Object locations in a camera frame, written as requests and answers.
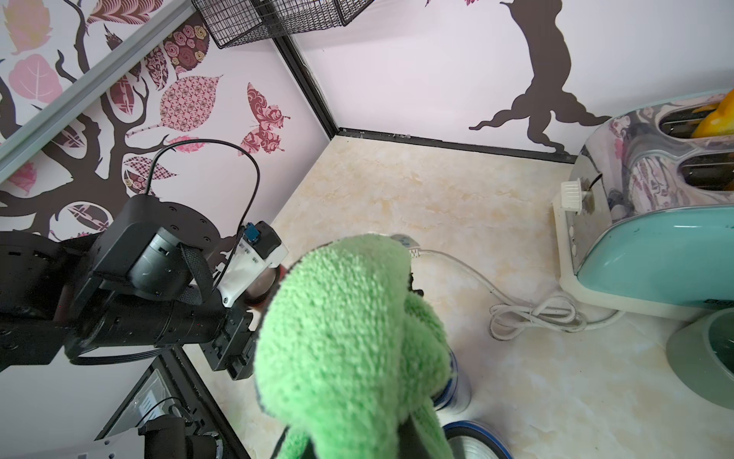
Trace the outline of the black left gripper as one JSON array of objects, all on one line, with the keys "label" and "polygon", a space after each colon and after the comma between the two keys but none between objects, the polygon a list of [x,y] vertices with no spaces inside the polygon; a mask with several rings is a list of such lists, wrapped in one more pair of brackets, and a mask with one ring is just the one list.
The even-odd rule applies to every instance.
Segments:
[{"label": "black left gripper", "polygon": [[252,376],[257,339],[257,331],[250,329],[253,320],[250,308],[229,309],[215,338],[201,345],[212,371],[225,371],[234,381]]}]

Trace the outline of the green and grey cloth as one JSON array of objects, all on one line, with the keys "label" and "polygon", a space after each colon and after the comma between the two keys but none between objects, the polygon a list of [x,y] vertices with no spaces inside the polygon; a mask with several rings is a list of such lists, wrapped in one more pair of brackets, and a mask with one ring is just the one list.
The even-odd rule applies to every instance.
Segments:
[{"label": "green and grey cloth", "polygon": [[452,375],[447,334],[411,275],[408,250],[379,234],[290,267],[254,358],[259,403],[285,427],[275,457],[451,457],[433,405]]}]

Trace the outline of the red thermos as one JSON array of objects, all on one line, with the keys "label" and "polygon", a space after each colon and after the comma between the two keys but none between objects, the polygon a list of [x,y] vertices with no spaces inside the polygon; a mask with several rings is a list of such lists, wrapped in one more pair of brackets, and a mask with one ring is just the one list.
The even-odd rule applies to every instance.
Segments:
[{"label": "red thermos", "polygon": [[242,296],[244,304],[250,308],[263,308],[277,291],[283,277],[284,268],[282,265],[277,268],[265,269],[252,285],[246,288]]}]

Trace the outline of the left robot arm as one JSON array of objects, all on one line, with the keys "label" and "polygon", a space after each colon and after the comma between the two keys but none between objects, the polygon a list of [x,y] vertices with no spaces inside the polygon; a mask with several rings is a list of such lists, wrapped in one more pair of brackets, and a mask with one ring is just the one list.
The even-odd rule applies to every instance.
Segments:
[{"label": "left robot arm", "polygon": [[138,195],[102,233],[1,236],[1,365],[116,365],[197,344],[211,369],[252,376],[252,314],[208,266],[220,233],[200,212]]}]

